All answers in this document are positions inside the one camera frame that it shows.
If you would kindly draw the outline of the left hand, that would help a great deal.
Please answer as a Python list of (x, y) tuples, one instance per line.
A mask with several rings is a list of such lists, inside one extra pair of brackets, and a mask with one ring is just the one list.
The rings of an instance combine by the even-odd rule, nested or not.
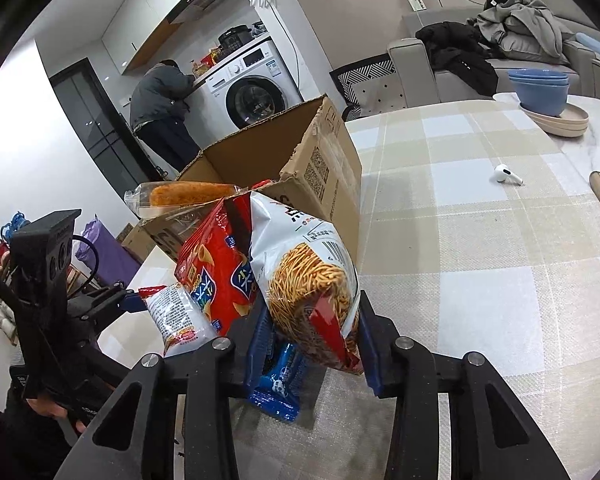
[(52, 418), (65, 434), (83, 434), (86, 425), (79, 419), (72, 422), (68, 411), (57, 404), (47, 393), (39, 393), (36, 398), (27, 398), (27, 404), (36, 414)]

